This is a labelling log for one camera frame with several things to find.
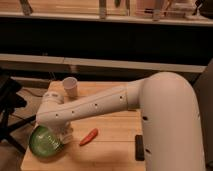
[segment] green bowl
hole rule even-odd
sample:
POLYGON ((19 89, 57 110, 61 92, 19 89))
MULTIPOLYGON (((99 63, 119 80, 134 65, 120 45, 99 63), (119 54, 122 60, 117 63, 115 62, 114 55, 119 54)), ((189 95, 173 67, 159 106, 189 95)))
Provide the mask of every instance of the green bowl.
POLYGON ((61 141, 48 128, 37 126, 29 139, 29 148, 37 157, 51 157, 63 148, 61 141))

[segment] wooden table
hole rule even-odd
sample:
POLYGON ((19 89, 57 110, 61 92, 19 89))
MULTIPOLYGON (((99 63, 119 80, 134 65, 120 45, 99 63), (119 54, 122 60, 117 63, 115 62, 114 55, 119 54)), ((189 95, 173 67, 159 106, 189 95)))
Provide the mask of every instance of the wooden table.
MULTIPOLYGON (((54 14, 98 14, 99 0, 28 0, 34 13, 54 14)), ((0 12, 21 12, 19 0, 0 0, 0 12)), ((125 15, 125 0, 119 8, 114 0, 107 0, 107 11, 111 15, 125 15)))
MULTIPOLYGON (((120 85, 118 82, 79 82, 78 96, 82 98, 120 85)), ((60 92, 69 101, 61 82, 52 82, 49 90, 60 92)), ((23 171, 145 171, 145 163, 135 160, 136 134, 141 134, 139 111, 124 111, 71 123, 73 141, 61 153, 48 159, 38 159, 27 149, 23 171), (79 141, 93 128, 99 135, 80 147, 79 141)))

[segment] black object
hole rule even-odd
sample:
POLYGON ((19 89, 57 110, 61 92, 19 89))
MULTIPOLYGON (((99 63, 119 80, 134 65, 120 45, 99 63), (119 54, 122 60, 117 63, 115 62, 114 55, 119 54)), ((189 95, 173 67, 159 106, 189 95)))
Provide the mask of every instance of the black object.
POLYGON ((197 0, 195 4, 197 6, 195 14, 199 9, 201 15, 213 19, 213 0, 197 0))
POLYGON ((118 8, 121 4, 121 0, 115 0, 115 6, 118 8))
POLYGON ((8 75, 4 75, 0 69, 0 114, 3 115, 0 122, 0 142, 5 139, 21 153, 25 153, 24 147, 10 133, 35 120, 35 115, 8 125, 9 115, 14 112, 15 108, 25 107, 27 104, 21 96, 16 94, 21 87, 18 82, 11 79, 8 75))
POLYGON ((144 147, 143 147, 143 136, 135 136, 135 159, 137 161, 144 161, 144 147))
POLYGON ((213 59, 193 87, 199 103, 206 165, 213 169, 213 59))
POLYGON ((33 9, 30 6, 30 3, 28 2, 28 0, 19 0, 19 1, 21 3, 22 11, 25 16, 29 16, 30 14, 33 13, 33 9))

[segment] chair leg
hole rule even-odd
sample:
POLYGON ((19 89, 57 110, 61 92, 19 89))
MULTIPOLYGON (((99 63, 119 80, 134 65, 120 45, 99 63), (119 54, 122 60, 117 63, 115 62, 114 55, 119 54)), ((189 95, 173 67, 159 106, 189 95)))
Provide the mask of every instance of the chair leg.
POLYGON ((7 135, 5 139, 12 144, 14 147, 16 147, 22 154, 25 154, 26 150, 24 147, 22 147, 11 135, 7 135))
POLYGON ((15 124, 8 126, 8 132, 10 133, 10 132, 28 124, 29 122, 34 121, 35 118, 36 118, 36 116, 34 115, 34 116, 24 119, 23 121, 20 121, 20 122, 17 122, 15 124))

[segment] chair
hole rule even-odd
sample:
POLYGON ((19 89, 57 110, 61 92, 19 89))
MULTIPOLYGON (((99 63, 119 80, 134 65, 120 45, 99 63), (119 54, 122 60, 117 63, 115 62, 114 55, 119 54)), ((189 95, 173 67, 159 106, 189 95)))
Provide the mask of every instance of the chair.
POLYGON ((16 94, 21 87, 18 82, 3 74, 3 71, 0 69, 0 114, 2 115, 0 121, 0 142, 5 139, 24 154, 25 148, 10 133, 35 120, 35 115, 8 125, 9 116, 15 111, 15 108, 25 107, 27 104, 21 96, 16 94))

